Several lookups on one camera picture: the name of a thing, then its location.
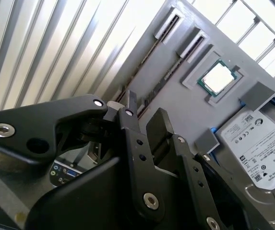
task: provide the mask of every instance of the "metal bolt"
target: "metal bolt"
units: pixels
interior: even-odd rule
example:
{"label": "metal bolt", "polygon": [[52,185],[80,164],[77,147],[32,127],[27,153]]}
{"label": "metal bolt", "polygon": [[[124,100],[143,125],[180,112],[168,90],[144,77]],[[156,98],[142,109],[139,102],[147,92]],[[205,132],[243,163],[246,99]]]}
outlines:
{"label": "metal bolt", "polygon": [[220,230],[218,223],[212,217],[208,217],[206,222],[208,223],[211,230]]}
{"label": "metal bolt", "polygon": [[0,123],[0,138],[11,137],[15,133],[14,127],[9,124]]}
{"label": "metal bolt", "polygon": [[129,116],[133,116],[133,113],[128,109],[126,109],[126,114],[129,115]]}
{"label": "metal bolt", "polygon": [[145,193],[143,196],[143,201],[145,202],[146,206],[152,210],[158,209],[158,199],[152,193]]}
{"label": "metal bolt", "polygon": [[185,143],[185,140],[182,137],[178,137],[179,141],[181,141],[181,143]]}
{"label": "metal bolt", "polygon": [[97,106],[103,106],[103,104],[99,100],[94,100],[94,103]]}
{"label": "metal bolt", "polygon": [[211,160],[207,155],[204,155],[203,157],[205,158],[206,161],[210,161]]}

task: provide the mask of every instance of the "bright window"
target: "bright window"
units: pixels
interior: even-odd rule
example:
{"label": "bright window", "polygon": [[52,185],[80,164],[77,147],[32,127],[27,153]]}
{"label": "bright window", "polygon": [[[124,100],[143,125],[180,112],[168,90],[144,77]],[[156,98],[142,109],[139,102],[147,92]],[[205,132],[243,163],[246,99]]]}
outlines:
{"label": "bright window", "polygon": [[275,5],[271,0],[188,0],[275,77]]}

